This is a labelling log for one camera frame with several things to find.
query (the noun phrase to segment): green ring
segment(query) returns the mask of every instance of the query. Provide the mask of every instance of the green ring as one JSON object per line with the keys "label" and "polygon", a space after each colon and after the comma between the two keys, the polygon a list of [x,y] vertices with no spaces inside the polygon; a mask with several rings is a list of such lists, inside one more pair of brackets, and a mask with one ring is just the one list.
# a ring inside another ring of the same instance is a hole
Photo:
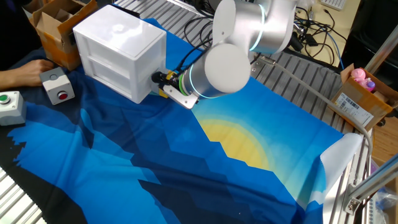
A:
{"label": "green ring", "polygon": [[180,79],[178,80],[178,87],[180,88],[180,92],[182,93],[182,95],[188,96],[188,95],[184,92],[184,89],[182,88],[182,77],[183,77],[183,75],[181,75]]}

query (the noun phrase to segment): blue fabric mat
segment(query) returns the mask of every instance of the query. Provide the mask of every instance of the blue fabric mat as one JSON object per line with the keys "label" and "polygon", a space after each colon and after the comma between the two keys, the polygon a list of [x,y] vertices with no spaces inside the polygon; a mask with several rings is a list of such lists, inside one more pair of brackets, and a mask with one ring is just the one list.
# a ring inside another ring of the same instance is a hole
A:
{"label": "blue fabric mat", "polygon": [[[190,49],[168,32],[166,67]],[[0,128],[0,152],[19,147],[13,165],[61,189],[88,223],[322,222],[310,201],[325,189],[319,155],[342,134],[253,78],[189,111],[155,95],[137,105],[82,68],[68,77],[76,98],[57,106],[42,88],[21,90],[26,125]],[[231,136],[253,148],[236,154]]]}

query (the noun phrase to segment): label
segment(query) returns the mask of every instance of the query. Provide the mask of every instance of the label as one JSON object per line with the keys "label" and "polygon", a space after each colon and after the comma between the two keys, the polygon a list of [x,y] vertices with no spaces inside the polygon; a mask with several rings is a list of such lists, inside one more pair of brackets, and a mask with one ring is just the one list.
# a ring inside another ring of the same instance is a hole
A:
{"label": "label", "polygon": [[340,109],[350,114],[363,126],[366,126],[373,119],[373,115],[371,113],[367,112],[362,107],[357,105],[352,99],[350,99],[344,93],[341,93],[335,105],[339,106]]}

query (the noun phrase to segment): cardboard box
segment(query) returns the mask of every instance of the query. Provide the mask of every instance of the cardboard box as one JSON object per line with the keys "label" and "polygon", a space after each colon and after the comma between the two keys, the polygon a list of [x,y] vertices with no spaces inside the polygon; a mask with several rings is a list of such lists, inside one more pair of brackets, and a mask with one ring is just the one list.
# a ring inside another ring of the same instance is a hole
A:
{"label": "cardboard box", "polygon": [[73,0],[54,0],[33,13],[33,25],[48,59],[69,70],[81,64],[77,45],[70,34],[75,25],[97,8],[95,0],[87,5]]}
{"label": "cardboard box", "polygon": [[[365,129],[369,131],[383,119],[386,114],[390,113],[392,109],[398,106],[398,92],[365,71],[366,78],[370,78],[376,84],[374,91],[377,93],[374,95],[354,81],[351,77],[351,72],[353,70],[354,64],[351,64],[340,73],[343,86],[338,90],[331,101],[342,110],[348,112],[352,117],[356,118],[363,124]],[[355,126],[347,117],[342,116],[337,111],[335,112]]]}
{"label": "cardboard box", "polygon": [[[382,161],[381,159],[373,156],[372,159],[379,167],[385,163],[385,161]],[[386,184],[386,187],[398,194],[398,178],[395,178],[394,180],[388,182]],[[384,212],[388,215],[389,224],[398,224],[398,205],[388,208]]]}

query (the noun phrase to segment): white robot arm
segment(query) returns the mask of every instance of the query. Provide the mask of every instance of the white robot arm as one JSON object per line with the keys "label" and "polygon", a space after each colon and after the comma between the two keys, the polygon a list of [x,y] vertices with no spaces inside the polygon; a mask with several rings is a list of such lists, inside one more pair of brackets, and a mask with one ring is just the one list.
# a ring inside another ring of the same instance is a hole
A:
{"label": "white robot arm", "polygon": [[178,84],[164,85],[163,91],[187,109],[198,100],[239,91],[250,77],[250,51],[274,54],[285,49],[295,7],[295,0],[221,1],[213,21],[213,45],[174,78]]}

